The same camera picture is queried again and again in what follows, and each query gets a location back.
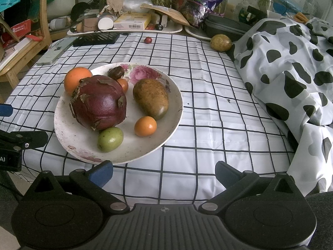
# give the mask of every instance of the cow print fabric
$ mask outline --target cow print fabric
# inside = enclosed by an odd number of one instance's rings
[[[333,27],[264,19],[234,42],[229,56],[247,91],[288,137],[288,170],[303,195],[327,191],[333,176]]]

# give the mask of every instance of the metal screw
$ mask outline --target metal screw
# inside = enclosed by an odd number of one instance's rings
[[[127,208],[127,205],[123,202],[115,202],[110,205],[110,208],[115,211],[123,211]]]
[[[204,203],[202,208],[206,211],[215,211],[217,210],[218,206],[215,203]]]

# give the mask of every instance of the dragon fruit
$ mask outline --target dragon fruit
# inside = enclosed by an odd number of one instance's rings
[[[117,81],[94,75],[80,80],[72,94],[70,108],[82,126],[102,131],[124,121],[126,103],[124,91]]]

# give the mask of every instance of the grid pattern tablecloth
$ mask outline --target grid pattern tablecloth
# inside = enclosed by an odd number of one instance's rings
[[[143,42],[146,36],[152,44]],[[43,148],[23,153],[21,177],[32,181],[41,170],[67,175],[92,167],[67,153],[54,132],[53,117],[64,92],[65,74],[114,62],[152,65],[170,75],[181,90],[184,114],[169,141],[144,158],[114,167],[104,187],[129,205],[199,204],[223,191],[214,176],[218,161],[264,176],[286,172],[293,157],[287,139],[249,95],[234,64],[208,42],[177,35],[132,33],[113,45],[70,47],[53,65],[34,66],[8,98],[6,131],[45,130]]]

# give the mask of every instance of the snack bag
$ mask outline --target snack bag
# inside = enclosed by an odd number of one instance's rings
[[[194,27],[200,27],[204,19],[213,12],[223,0],[186,0],[180,12]]]

